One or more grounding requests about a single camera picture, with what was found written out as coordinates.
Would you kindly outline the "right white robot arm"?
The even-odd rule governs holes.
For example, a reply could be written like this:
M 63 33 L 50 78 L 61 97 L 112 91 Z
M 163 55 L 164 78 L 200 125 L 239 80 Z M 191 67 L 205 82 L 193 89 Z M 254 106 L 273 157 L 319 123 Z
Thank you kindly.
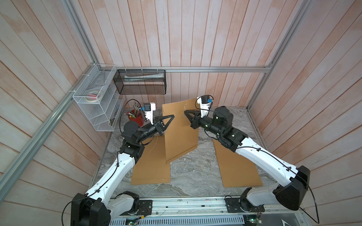
M 310 170 L 307 167 L 296 167 L 281 160 L 233 127 L 233 114 L 225 106 L 216 108 L 212 117 L 204 115 L 202 109 L 184 110 L 182 114 L 191 128 L 211 132 L 214 140 L 223 147 L 249 159 L 276 180 L 269 188 L 247 188 L 238 200 L 243 212 L 251 212 L 265 204 L 281 204 L 289 210 L 299 210 L 309 188 Z

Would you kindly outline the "brown kraft file bag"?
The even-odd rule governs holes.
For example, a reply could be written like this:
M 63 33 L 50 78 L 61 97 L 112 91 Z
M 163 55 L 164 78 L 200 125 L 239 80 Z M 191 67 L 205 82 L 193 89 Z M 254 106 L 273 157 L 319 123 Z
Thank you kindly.
M 162 184 L 171 181 L 171 165 L 166 163 L 165 137 L 148 139 L 141 158 L 133 168 L 132 185 Z

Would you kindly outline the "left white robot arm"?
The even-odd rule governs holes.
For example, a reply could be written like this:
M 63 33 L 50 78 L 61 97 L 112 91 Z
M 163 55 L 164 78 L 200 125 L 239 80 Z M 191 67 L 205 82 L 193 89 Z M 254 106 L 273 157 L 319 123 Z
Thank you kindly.
M 102 178 L 85 194 L 78 193 L 71 206 L 70 225 L 72 226 L 108 226 L 112 220 L 124 213 L 141 216 L 139 196 L 133 192 L 123 192 L 117 198 L 111 196 L 124 176 L 141 158 L 148 138 L 156 134 L 163 135 L 174 119 L 174 115 L 157 116 L 153 123 L 140 127 L 134 121 L 123 127 L 122 145 L 114 163 Z

